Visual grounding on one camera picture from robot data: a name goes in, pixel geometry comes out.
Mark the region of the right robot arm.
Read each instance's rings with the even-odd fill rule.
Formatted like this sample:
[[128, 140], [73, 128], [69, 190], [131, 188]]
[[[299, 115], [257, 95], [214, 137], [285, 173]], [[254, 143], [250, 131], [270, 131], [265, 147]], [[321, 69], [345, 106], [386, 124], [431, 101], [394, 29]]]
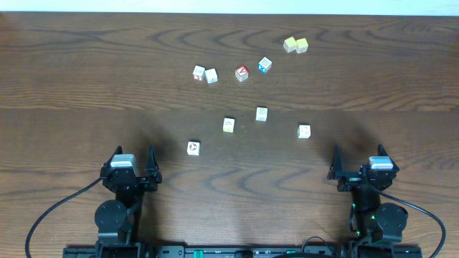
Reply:
[[405, 208], [381, 202], [383, 190], [392, 185], [399, 167], [382, 145], [377, 150], [378, 154], [369, 157], [368, 163], [358, 171], [345, 171], [341, 150], [338, 146], [334, 148], [327, 179], [338, 181], [338, 191], [351, 193], [349, 227], [357, 233], [357, 238], [342, 249], [344, 256], [394, 257], [395, 245], [402, 241], [407, 225]]

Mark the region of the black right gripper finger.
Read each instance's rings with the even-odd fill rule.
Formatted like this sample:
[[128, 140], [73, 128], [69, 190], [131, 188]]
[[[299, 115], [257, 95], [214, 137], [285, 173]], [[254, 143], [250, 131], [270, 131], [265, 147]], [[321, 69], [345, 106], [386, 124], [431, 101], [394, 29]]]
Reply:
[[333, 152], [333, 160], [329, 170], [330, 174], [342, 174], [344, 172], [341, 149], [336, 145]]
[[382, 144], [378, 145], [377, 165], [392, 165], [392, 159], [389, 157]]

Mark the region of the soccer ball block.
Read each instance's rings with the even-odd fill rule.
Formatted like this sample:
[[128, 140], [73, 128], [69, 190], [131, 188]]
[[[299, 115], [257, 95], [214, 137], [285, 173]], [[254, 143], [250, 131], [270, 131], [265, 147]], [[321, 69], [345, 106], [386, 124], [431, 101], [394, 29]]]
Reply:
[[190, 156], [198, 156], [200, 154], [200, 142], [189, 141], [187, 145], [187, 153]]

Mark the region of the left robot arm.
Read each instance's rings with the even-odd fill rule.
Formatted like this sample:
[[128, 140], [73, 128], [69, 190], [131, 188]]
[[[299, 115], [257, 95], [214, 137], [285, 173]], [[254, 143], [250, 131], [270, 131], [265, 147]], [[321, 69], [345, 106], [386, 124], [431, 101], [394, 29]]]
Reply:
[[162, 182], [153, 146], [148, 149], [145, 171], [145, 176], [138, 175], [136, 157], [124, 154], [121, 146], [100, 169], [104, 187], [113, 192], [115, 198], [103, 202], [95, 212], [97, 257], [156, 256], [155, 249], [139, 242], [137, 237], [144, 194], [157, 191]]

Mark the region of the yellow-edged wooden block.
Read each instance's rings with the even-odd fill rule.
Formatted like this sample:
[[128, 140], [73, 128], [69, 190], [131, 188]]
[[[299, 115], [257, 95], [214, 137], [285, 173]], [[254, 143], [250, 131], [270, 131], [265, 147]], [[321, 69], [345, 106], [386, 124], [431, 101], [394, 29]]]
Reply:
[[235, 119], [234, 118], [224, 118], [222, 130], [225, 133], [233, 133], [235, 128]]

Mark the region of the wooden 8 block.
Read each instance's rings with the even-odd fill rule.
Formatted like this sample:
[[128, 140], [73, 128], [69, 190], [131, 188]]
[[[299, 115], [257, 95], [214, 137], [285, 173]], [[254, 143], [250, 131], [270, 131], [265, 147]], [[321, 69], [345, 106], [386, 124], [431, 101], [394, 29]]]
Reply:
[[311, 136], [311, 127], [310, 125], [299, 125], [297, 129], [298, 138], [307, 139]]

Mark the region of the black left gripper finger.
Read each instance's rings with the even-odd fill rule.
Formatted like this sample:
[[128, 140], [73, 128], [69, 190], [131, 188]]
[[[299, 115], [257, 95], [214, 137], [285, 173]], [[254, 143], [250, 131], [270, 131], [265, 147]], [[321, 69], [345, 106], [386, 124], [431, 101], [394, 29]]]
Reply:
[[123, 153], [123, 149], [122, 149], [122, 146], [119, 145], [116, 150], [114, 151], [113, 155], [108, 159], [107, 161], [107, 164], [110, 164], [112, 159], [114, 158], [115, 155], [119, 155], [119, 154], [122, 154]]
[[153, 145], [150, 145], [150, 147], [148, 148], [148, 155], [147, 155], [145, 170], [149, 176], [158, 176], [160, 174], [160, 169], [158, 167], [158, 164], [156, 162], [156, 158], [154, 155]]

